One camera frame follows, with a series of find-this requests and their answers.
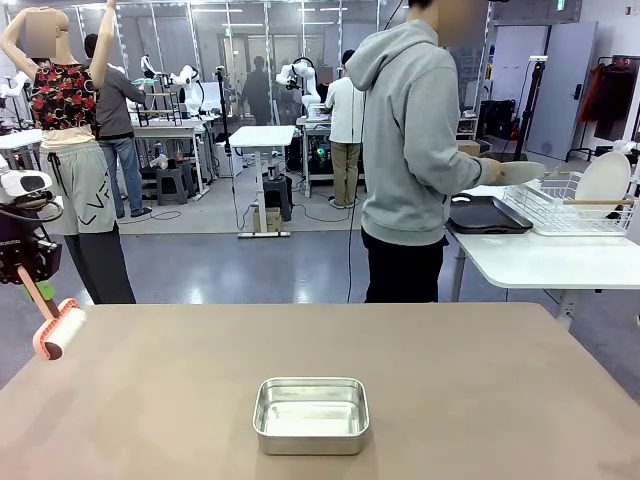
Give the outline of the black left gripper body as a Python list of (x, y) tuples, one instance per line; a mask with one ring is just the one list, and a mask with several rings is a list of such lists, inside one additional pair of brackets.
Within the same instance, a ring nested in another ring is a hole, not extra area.
[(61, 245), (51, 240), (45, 223), (61, 217), (61, 206), (51, 199), (1, 204), (1, 270), (22, 267), (36, 282), (58, 270)]

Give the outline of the person's right hand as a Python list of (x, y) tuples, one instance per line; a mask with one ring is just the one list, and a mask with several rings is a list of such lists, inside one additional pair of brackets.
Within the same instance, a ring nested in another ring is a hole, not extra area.
[(480, 158), (482, 167), (481, 185), (503, 185), (506, 178), (505, 165), (492, 158)]

